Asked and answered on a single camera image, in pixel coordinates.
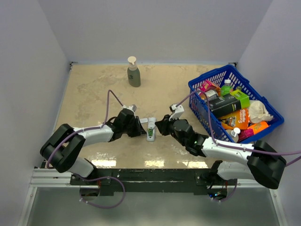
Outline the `white battery cover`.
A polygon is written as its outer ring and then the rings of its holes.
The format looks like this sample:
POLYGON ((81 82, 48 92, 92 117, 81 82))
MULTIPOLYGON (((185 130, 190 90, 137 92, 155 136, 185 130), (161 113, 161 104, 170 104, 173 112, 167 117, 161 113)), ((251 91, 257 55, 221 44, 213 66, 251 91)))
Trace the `white battery cover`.
POLYGON ((148 123, 148 118, 141 118, 140 123, 141 124, 148 123))

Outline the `white remote control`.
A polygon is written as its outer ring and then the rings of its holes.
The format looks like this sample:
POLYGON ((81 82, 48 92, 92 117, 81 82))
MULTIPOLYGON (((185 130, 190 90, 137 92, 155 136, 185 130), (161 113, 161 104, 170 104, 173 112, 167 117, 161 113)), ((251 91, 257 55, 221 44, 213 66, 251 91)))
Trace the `white remote control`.
POLYGON ((148 142, 155 141, 155 135, 156 135, 155 122, 156 122, 156 118, 154 118, 154 117, 148 118, 147 135, 146 135, 146 140, 148 142))

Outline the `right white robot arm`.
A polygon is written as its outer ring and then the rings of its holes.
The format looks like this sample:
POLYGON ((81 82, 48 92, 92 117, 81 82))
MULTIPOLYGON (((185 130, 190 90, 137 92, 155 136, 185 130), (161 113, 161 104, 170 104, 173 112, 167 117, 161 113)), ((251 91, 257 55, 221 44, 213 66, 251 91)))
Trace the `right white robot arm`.
POLYGON ((220 185, 225 180, 250 179, 269 189, 278 189, 286 160, 268 143, 237 144, 199 134, 186 119, 171 119, 169 115, 155 123, 163 136, 171 135, 194 156, 220 160, 210 172, 210 181, 220 185))

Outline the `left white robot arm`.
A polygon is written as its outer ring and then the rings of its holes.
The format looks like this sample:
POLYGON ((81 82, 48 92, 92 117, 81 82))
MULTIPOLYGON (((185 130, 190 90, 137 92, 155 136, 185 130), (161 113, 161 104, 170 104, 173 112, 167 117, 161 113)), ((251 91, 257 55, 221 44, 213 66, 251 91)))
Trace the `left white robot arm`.
POLYGON ((93 127, 73 128, 62 124, 40 149, 40 155, 59 173, 71 172, 80 176, 87 185, 97 181, 96 167, 79 157, 88 145, 113 142, 122 137, 139 137, 147 134, 133 110, 122 109, 118 116, 93 127))

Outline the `brown label can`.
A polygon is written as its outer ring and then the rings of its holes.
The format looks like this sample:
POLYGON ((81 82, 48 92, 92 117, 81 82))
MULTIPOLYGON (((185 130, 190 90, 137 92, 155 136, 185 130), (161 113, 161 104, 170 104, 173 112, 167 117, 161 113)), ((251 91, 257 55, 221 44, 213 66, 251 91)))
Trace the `brown label can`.
POLYGON ((218 98, 219 96, 218 96, 218 93, 215 91, 215 90, 209 90, 209 91, 207 91, 207 92, 205 92, 205 93, 201 93, 200 94, 200 98, 202 99, 202 100, 204 100, 205 102, 208 100, 208 101, 211 101, 211 100, 214 100, 214 99, 216 99, 216 98, 218 98))

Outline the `grey soap dispenser bottle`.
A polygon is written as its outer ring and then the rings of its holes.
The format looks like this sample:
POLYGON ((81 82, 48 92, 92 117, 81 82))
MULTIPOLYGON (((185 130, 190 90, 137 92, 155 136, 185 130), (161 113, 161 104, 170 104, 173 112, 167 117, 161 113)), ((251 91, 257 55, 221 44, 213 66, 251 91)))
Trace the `grey soap dispenser bottle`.
POLYGON ((127 69, 128 82, 133 87, 139 87, 141 85, 141 77, 136 64, 136 57, 130 56, 127 61, 129 63, 127 69))

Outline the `pink snack box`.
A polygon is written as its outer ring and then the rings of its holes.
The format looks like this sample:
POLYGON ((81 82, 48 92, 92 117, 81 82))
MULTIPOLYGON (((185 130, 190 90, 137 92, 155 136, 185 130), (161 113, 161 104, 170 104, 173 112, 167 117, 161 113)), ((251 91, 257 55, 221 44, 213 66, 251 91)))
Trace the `pink snack box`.
POLYGON ((203 83, 200 85, 200 87, 198 87, 198 89, 197 89, 197 94, 198 95, 201 95, 202 94, 202 91, 203 92, 207 92, 207 91, 209 91, 209 90, 215 90, 217 93, 219 93, 220 92, 220 87, 217 85, 217 84, 215 84, 215 83, 213 83, 213 82, 211 82, 211 81, 209 81, 209 80, 205 80, 205 81, 203 81, 203 83))

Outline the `blue plastic basket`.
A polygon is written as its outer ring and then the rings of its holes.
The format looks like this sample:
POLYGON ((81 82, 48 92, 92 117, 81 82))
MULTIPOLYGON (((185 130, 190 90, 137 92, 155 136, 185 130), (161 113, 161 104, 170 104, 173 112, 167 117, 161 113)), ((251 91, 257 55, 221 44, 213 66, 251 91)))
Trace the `blue plastic basket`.
MULTIPOLYGON (((273 119, 268 122, 269 126, 266 129, 243 140, 243 144, 262 140, 266 135, 270 134, 276 127, 280 126, 284 122, 282 115, 268 102, 265 97, 262 97, 250 85, 249 80, 242 76, 242 74, 232 65, 226 65, 221 68, 208 71, 189 81, 188 86, 191 92, 193 92, 194 90, 198 89, 206 80, 213 82, 218 86, 222 86, 224 85, 225 79, 231 80, 231 85, 233 88, 241 87, 242 91, 246 93, 251 100, 261 101, 265 105, 268 113, 273 116, 273 119)), ((213 114, 211 114, 211 119, 208 118, 207 105, 200 97, 197 96, 197 94, 190 97, 189 107, 208 134, 211 133, 209 127, 209 122, 211 122, 215 139, 233 142, 233 139, 229 136, 219 120, 213 114)))

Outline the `white cap bottle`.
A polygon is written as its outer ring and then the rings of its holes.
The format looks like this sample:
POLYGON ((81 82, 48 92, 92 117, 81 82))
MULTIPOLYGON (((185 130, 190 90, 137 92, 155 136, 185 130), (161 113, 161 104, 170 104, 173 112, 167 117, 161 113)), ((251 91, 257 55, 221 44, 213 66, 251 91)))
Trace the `white cap bottle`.
POLYGON ((232 138, 232 140, 234 141, 234 143, 238 142, 238 140, 239 140, 239 134, 241 132, 241 130, 239 128, 235 127, 234 129, 227 129, 226 132, 232 138))

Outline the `green drink bottle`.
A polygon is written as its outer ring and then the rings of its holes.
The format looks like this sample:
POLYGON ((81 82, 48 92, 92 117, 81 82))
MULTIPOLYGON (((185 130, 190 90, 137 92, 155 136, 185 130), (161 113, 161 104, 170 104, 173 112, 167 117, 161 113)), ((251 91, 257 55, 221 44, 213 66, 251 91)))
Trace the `green drink bottle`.
POLYGON ((231 85, 232 81, 230 79, 224 80, 224 85, 221 87, 221 96, 227 95, 233 92, 233 87, 231 85))

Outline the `orange razor package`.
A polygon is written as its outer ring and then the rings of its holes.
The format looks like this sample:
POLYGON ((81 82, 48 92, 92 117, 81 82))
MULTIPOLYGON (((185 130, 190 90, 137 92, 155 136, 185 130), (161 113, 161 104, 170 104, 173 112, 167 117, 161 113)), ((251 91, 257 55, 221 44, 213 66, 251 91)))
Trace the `orange razor package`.
POLYGON ((239 128, 245 130, 249 124, 249 112, 247 108, 235 111, 228 115, 219 118, 221 125, 224 129, 239 128))

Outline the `black and green box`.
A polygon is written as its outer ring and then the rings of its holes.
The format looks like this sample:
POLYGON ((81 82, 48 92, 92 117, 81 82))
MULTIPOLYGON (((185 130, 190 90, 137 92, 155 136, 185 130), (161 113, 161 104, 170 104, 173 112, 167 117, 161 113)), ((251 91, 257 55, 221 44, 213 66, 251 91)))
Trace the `black and green box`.
POLYGON ((249 96, 240 90, 235 90, 222 97, 209 101, 212 114, 216 118, 221 118, 227 114, 233 113, 250 106, 249 96))

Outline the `orange snack bag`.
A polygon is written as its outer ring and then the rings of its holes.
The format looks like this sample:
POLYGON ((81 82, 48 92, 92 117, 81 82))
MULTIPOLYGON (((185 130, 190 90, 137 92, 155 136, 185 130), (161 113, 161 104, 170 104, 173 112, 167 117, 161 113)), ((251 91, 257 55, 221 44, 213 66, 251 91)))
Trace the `orange snack bag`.
POLYGON ((259 123, 249 126, 247 129, 242 130, 238 135, 238 142, 244 141, 247 138, 252 137, 253 135, 258 134, 259 132, 268 128, 269 125, 266 121, 261 121, 259 123))

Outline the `crumpled beige cloth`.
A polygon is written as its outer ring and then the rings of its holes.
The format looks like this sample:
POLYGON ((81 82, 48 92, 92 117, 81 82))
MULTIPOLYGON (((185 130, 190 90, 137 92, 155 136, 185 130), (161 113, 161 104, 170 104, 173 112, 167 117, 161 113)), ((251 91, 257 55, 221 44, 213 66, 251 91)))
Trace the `crumpled beige cloth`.
POLYGON ((250 106, 248 107, 248 113, 250 122, 253 124, 262 121, 271 121, 274 117, 266 109, 263 102, 259 100, 250 100, 250 106))

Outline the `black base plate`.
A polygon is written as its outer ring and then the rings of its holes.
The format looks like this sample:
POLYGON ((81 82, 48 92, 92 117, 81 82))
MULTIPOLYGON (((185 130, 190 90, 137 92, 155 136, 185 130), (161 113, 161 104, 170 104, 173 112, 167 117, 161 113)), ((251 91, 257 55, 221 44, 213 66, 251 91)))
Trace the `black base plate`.
POLYGON ((212 174, 210 169, 96 169, 88 181, 76 175, 70 184, 79 186, 83 195, 112 196, 123 192, 120 180, 127 193, 193 193, 207 195, 219 192, 225 195, 225 186, 233 186, 236 180, 225 180, 212 174))

